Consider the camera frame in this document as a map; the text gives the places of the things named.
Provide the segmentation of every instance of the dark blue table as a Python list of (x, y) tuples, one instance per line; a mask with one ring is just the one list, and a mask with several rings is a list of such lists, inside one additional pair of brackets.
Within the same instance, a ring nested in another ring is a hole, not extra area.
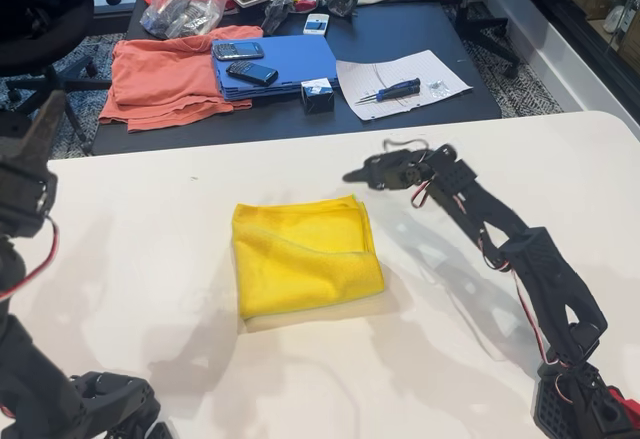
[[(138, 0), (127, 39), (151, 38), (139, 24), (145, 7), (144, 2)], [(226, 17), (220, 26), (259, 25), (261, 21), (260, 14), (249, 11)], [(301, 34), (304, 21), (304, 15), (290, 15), (277, 34)], [(260, 98), (254, 100), (252, 109), (215, 115), (188, 126), (128, 134), (124, 124), (101, 125), (94, 153), (265, 141), (501, 117), (500, 108), (437, 3), (360, 7), (350, 20), (332, 17), (326, 37), (337, 59), (354, 62), (390, 61), (430, 49), (473, 89), (408, 113), (366, 123), (351, 111), (340, 92), (336, 94), (333, 112), (311, 116), (304, 114), (299, 95)]]

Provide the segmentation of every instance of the white tabletop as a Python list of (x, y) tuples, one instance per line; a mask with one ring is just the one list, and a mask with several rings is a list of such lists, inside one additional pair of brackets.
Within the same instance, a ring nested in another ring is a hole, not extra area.
[[(539, 356), (511, 276), (432, 201), (414, 210), (410, 191), (341, 182), (387, 137), (449, 142), (549, 229), (609, 321), (593, 364), (640, 398), (640, 144), (604, 113), (52, 162), (60, 252), (12, 311), (68, 374), (149, 379), (182, 439), (543, 437), (530, 416)], [(387, 290), (239, 321), (236, 204), (349, 193), (368, 208)], [(17, 241), (29, 266), (50, 238)]]

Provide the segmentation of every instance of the folded yellow towel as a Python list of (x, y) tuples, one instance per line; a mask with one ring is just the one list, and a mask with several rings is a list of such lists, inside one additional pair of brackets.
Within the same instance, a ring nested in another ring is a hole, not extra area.
[(353, 196), (233, 214), (240, 315), (310, 309), (384, 289), (369, 216)]

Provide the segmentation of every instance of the paper sheet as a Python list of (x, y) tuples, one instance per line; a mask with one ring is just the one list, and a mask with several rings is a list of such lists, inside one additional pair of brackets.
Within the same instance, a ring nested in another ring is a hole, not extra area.
[[(395, 61), (358, 64), (337, 61), (338, 80), (349, 107), (363, 121), (407, 112), (433, 104), (471, 89), (431, 51), (412, 54)], [(399, 82), (420, 79), (420, 93), (384, 102), (355, 104), (364, 96)]]

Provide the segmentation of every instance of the black phone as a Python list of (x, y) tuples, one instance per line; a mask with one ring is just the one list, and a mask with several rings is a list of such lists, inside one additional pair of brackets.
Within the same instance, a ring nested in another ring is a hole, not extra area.
[(270, 86), (278, 78), (278, 71), (249, 61), (236, 61), (227, 67), (227, 74), (260, 86)]
[(236, 61), (238, 59), (260, 59), (264, 51), (257, 42), (225, 42), (213, 43), (213, 55), (219, 61)]

